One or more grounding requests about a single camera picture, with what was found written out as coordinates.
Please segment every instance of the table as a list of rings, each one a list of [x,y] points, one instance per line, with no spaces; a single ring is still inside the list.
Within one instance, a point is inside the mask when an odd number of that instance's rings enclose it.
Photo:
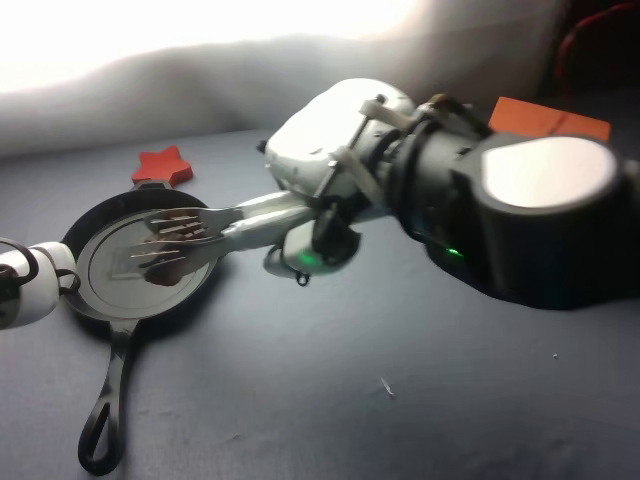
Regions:
[[[590,96],[640,151],[640,90]],[[0,160],[0,232],[62,238],[130,188],[137,153],[179,145],[211,206],[275,189],[267,132]],[[640,301],[576,312],[500,302],[432,265],[394,219],[307,288],[228,256],[172,335],[144,334],[129,379],[127,451],[108,479],[637,479]],[[84,479],[80,431],[108,342],[62,306],[0,334],[2,478]],[[381,377],[395,396],[390,397]]]

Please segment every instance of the black cast iron skillet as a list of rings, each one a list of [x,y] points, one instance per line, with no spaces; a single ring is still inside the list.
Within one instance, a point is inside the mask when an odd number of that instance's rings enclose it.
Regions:
[[[131,338],[141,320],[159,318],[192,296],[209,278],[215,260],[177,285],[164,287],[119,268],[118,253],[148,238],[143,219],[151,210],[206,207],[200,200],[168,183],[147,181],[112,197],[84,214],[62,240],[73,252],[81,279],[77,295],[68,304],[83,317],[107,322],[111,360],[107,377],[78,442],[78,460],[94,475],[116,468],[124,453],[123,371]],[[98,440],[107,428],[107,448],[95,456]]]

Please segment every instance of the orange box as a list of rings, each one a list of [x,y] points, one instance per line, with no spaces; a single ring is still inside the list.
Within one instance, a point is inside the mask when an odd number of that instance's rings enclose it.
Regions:
[[[585,135],[603,142],[609,141],[611,133],[611,125],[602,120],[507,97],[498,99],[489,125],[497,132],[529,137]]]

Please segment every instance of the green indicator light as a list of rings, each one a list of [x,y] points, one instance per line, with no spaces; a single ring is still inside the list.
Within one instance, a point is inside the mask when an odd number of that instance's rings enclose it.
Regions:
[[[453,255],[454,257],[464,258],[464,255],[462,255],[455,248],[447,248],[447,253],[450,254],[450,255]]]
[[[303,253],[298,258],[305,265],[311,265],[311,266],[320,265],[320,261],[316,257],[309,255],[308,253]]]

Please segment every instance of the red star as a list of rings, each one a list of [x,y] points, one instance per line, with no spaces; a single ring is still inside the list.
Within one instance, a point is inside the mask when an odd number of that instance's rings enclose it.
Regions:
[[[158,153],[140,153],[140,165],[141,167],[131,175],[133,183],[143,180],[164,180],[175,187],[193,177],[191,164],[182,159],[176,145],[171,145]]]

